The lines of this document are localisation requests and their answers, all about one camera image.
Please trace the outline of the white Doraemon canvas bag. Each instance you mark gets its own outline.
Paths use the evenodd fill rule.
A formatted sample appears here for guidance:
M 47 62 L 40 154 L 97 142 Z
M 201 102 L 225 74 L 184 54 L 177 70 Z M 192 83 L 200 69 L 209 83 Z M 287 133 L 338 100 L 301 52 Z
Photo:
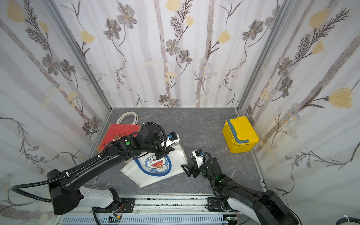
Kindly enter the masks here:
M 182 165 L 188 163 L 185 151 L 179 143 L 172 148 L 173 151 L 160 159 L 156 159 L 154 153 L 132 159 L 126 163 L 121 172 L 140 188 L 184 173 Z

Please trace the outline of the red Christmas jute bag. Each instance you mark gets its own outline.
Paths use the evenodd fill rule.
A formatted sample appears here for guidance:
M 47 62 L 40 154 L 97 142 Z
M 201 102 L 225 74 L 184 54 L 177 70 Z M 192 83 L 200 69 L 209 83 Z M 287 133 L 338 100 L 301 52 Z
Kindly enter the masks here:
M 131 123 L 123 124 L 123 120 L 128 116 L 132 116 L 133 121 Z M 105 136 L 103 137 L 101 143 L 96 150 L 96 153 L 101 153 L 105 146 L 111 141 L 117 141 L 124 136 L 139 132 L 141 129 L 141 125 L 138 124 L 138 120 L 138 115 L 133 111 L 126 112 L 121 115 L 115 124 L 109 125 L 108 129 L 106 130 Z

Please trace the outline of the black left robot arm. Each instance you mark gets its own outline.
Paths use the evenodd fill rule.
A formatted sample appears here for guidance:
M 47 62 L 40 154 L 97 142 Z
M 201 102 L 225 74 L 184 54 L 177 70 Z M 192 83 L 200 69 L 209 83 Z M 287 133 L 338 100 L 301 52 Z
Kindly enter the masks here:
M 113 188 L 86 194 L 83 185 L 115 165 L 146 153 L 153 153 L 156 159 L 161 159 L 174 150 L 172 145 L 179 140 L 175 132 L 166 134 L 160 125 L 146 122 L 139 131 L 109 142 L 91 159 L 62 172 L 54 169 L 47 174 L 46 181 L 15 185 L 11 190 L 31 199 L 51 203 L 55 215 L 66 214 L 87 199 L 97 208 L 115 209 L 120 204 L 120 198 Z

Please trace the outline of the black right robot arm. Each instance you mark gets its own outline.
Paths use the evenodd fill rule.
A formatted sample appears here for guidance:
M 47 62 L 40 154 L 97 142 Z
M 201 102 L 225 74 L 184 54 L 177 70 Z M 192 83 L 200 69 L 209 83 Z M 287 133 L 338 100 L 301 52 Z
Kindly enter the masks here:
M 216 158 L 202 160 L 198 165 L 192 157 L 193 165 L 182 165 L 188 177 L 202 176 L 207 179 L 212 191 L 225 210 L 241 212 L 260 225 L 300 225 L 301 221 L 273 191 L 250 189 L 234 181 L 222 172 Z

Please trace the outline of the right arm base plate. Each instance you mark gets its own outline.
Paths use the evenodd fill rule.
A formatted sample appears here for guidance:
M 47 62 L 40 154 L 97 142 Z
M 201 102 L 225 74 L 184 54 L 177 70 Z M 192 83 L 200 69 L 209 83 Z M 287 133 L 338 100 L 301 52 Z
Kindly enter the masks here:
M 209 212 L 232 212 L 233 211 L 233 209 L 230 208 L 228 203 L 226 203 L 222 199 L 216 198 L 216 197 L 208 197 L 205 208 Z

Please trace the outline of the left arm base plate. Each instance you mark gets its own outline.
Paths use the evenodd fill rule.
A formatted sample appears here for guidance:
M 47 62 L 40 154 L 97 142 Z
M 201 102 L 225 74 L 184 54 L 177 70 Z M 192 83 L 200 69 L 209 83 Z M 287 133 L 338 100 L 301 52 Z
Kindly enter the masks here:
M 132 213 L 135 206 L 135 198 L 119 198 L 115 199 L 109 206 L 105 208 L 95 207 L 96 213 Z

